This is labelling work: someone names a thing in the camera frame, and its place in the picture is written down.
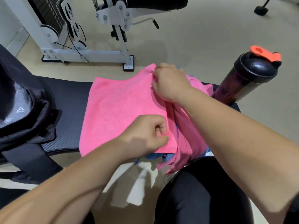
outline floor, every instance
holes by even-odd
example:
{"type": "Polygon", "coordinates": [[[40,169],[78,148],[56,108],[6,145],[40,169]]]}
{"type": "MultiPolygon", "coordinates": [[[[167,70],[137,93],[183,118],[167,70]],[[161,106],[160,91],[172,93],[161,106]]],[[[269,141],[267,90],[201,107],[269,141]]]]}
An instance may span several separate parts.
{"type": "MultiPolygon", "coordinates": [[[[282,66],[275,79],[243,98],[239,107],[244,114],[299,144],[299,6],[271,0],[266,16],[255,15],[254,8],[264,2],[189,0],[184,9],[155,15],[159,30],[151,21],[133,26],[127,33],[127,48],[135,55],[135,72],[123,72],[121,64],[42,63],[42,53],[31,37],[18,59],[34,75],[73,81],[93,81],[94,77],[129,79],[144,66],[167,62],[203,82],[219,84],[240,54],[251,45],[260,45],[280,52],[282,66]]],[[[88,49],[120,50],[110,37],[111,28],[97,23],[91,0],[71,3],[88,49]]],[[[68,166],[79,157],[64,154],[53,159],[68,166]]],[[[154,167],[154,163],[144,160],[138,166],[133,166],[133,161],[122,165],[93,208],[97,223],[152,223],[163,179],[163,173],[154,167]]],[[[5,165],[1,170],[12,168],[5,165]]],[[[254,205],[253,210],[257,224],[267,223],[254,205]]]]}

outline black shaker bottle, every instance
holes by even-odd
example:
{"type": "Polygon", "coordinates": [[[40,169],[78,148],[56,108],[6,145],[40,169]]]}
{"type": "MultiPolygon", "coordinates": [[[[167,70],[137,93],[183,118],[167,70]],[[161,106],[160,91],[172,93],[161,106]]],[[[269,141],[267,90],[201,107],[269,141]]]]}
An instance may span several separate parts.
{"type": "Polygon", "coordinates": [[[259,85],[273,79],[280,65],[280,53],[251,46],[249,52],[238,57],[212,97],[231,106],[259,85]]]}

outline pink towel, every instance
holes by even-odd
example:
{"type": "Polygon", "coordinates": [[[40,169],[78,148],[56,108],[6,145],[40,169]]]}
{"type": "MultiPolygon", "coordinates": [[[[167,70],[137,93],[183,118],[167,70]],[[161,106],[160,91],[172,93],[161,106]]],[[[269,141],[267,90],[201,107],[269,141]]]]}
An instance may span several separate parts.
{"type": "MultiPolygon", "coordinates": [[[[81,131],[79,149],[82,156],[117,137],[137,116],[146,114],[166,118],[170,140],[155,152],[175,154],[168,162],[158,164],[158,169],[170,164],[168,173],[174,173],[204,153],[206,143],[184,110],[177,104],[165,102],[152,90],[154,69],[155,64],[151,64],[133,78],[122,81],[95,79],[81,131]]],[[[206,94],[213,92],[212,85],[203,85],[196,78],[187,77],[193,87],[206,94]]]]}

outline hand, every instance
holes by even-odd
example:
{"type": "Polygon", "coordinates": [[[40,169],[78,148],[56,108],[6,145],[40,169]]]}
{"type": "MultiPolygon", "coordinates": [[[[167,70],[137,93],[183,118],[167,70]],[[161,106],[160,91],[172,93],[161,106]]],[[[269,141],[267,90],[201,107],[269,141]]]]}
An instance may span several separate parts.
{"type": "Polygon", "coordinates": [[[166,119],[160,115],[138,116],[126,129],[117,137],[126,143],[126,154],[129,158],[143,157],[166,145],[169,136],[167,133],[166,119]]]}
{"type": "Polygon", "coordinates": [[[165,101],[177,102],[180,94],[191,87],[185,72],[174,65],[161,63],[153,75],[158,78],[158,82],[152,82],[152,86],[165,101]]]}

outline white wall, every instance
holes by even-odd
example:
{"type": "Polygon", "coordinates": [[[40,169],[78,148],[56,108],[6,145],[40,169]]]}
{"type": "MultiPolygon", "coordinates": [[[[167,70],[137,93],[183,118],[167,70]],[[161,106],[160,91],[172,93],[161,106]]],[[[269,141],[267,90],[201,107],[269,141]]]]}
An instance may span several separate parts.
{"type": "Polygon", "coordinates": [[[0,44],[17,55],[29,34],[4,0],[0,0],[0,44]]]}

